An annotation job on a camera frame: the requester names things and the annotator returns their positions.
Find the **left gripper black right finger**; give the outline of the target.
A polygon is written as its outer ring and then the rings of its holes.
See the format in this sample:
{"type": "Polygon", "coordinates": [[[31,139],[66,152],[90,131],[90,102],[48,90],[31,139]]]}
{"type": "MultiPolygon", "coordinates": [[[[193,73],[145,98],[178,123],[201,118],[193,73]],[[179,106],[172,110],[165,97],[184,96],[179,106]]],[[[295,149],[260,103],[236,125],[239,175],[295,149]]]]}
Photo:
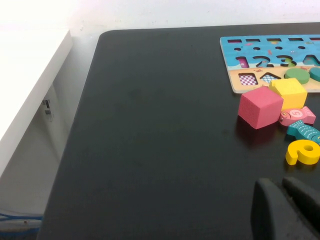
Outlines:
{"type": "Polygon", "coordinates": [[[282,186],[293,199],[304,217],[314,226],[320,226],[320,192],[294,177],[284,177],[282,186]]]}

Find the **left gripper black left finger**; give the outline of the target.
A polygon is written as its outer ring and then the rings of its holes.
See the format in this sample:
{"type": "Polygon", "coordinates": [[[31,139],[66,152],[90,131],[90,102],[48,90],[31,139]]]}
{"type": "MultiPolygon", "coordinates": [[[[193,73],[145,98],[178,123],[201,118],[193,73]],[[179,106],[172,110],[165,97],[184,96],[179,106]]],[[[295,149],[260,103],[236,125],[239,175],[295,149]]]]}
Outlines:
{"type": "Polygon", "coordinates": [[[255,240],[317,240],[318,226],[304,217],[282,183],[255,182],[250,224],[255,240]]]}

